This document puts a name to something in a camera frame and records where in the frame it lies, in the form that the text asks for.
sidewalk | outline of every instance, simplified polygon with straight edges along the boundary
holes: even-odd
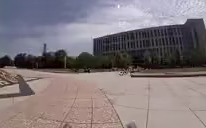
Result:
[[[0,112],[0,128],[122,128],[107,97],[95,85],[69,77]]]

building facade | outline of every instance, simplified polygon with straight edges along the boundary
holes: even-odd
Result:
[[[185,24],[159,26],[106,35],[93,40],[94,55],[114,55],[126,51],[141,57],[148,51],[165,58],[174,52],[188,56],[197,48],[205,53],[206,28],[203,19],[188,19]]]

curb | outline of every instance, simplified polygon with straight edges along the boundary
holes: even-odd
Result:
[[[158,75],[154,75],[154,74],[148,74],[148,75],[144,75],[144,74],[130,74],[131,77],[133,78],[137,78],[137,77],[156,77],[156,78],[169,78],[169,77],[199,77],[199,76],[206,76],[206,73],[202,73],[202,74],[158,74]]]

sky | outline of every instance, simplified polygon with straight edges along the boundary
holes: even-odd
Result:
[[[93,51],[93,38],[204,18],[206,0],[0,0],[0,56]]]

paved plaza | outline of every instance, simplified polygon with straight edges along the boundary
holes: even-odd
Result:
[[[34,95],[0,99],[0,128],[122,128],[130,121],[138,128],[206,128],[206,77],[11,71],[42,79],[27,82]]]

